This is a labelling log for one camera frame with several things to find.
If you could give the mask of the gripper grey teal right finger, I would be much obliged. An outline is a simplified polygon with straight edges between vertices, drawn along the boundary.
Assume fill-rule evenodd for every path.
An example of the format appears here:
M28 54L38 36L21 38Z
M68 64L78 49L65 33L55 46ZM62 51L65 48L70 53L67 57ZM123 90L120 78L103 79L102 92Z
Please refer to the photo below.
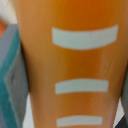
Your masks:
M128 128L128 90L124 90L122 92L121 102L124 110L124 116L115 126L115 128Z

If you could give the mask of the gripper grey teal left finger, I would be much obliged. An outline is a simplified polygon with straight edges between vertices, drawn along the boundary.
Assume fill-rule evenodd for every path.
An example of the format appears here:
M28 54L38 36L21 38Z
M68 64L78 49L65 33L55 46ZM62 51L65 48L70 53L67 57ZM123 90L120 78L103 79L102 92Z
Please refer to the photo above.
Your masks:
M28 92L18 26L12 24L0 38L0 128L22 128Z

